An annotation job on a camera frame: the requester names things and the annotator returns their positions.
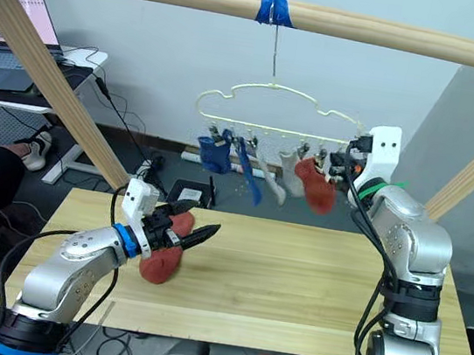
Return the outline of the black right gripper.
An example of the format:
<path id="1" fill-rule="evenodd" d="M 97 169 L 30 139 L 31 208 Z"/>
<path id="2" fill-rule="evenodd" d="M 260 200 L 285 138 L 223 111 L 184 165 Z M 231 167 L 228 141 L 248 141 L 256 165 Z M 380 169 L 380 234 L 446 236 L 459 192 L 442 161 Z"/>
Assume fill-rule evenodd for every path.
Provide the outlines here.
<path id="1" fill-rule="evenodd" d="M 351 180 L 355 181 L 365 168 L 366 160 L 363 157 L 355 157 L 350 154 L 348 158 L 346 153 L 332 152 L 330 155 L 331 165 L 340 166 L 337 170 L 329 169 L 327 181 L 334 184 L 347 184 L 347 176 L 351 175 Z"/>

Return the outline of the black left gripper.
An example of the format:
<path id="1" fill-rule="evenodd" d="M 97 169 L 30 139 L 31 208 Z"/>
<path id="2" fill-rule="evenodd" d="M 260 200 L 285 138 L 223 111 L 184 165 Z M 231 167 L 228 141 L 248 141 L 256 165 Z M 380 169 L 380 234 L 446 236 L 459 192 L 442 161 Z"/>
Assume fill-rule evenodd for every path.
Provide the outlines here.
<path id="1" fill-rule="evenodd" d="M 220 229 L 221 225 L 210 224 L 202 226 L 187 236 L 179 238 L 173 231 L 171 216 L 189 212 L 199 206 L 194 199 L 180 199 L 154 208 L 151 215 L 143 218 L 143 232 L 149 242 L 151 251 L 169 247 L 189 249 L 205 243 Z"/>

